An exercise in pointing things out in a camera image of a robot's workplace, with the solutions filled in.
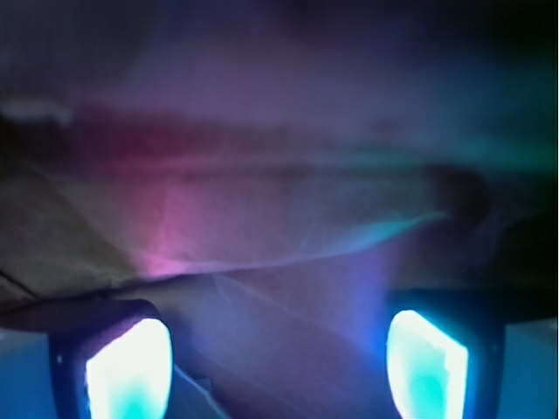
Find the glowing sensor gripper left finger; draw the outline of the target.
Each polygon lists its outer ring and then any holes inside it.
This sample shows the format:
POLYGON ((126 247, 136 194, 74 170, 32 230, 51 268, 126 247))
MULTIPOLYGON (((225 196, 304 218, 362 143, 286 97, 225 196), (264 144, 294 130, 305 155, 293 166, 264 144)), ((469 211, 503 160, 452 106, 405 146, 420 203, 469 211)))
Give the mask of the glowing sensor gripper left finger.
POLYGON ((162 418, 171 333, 146 300, 71 299, 1 316, 3 418, 162 418))

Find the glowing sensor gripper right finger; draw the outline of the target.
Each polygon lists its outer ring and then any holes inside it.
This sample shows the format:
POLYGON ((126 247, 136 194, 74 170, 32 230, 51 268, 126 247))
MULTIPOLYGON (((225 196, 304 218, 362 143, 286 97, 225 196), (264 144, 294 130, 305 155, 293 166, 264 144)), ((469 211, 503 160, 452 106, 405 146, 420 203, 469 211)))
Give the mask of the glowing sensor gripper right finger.
POLYGON ((554 291, 412 290, 390 299, 386 370, 402 418, 556 418, 554 291))

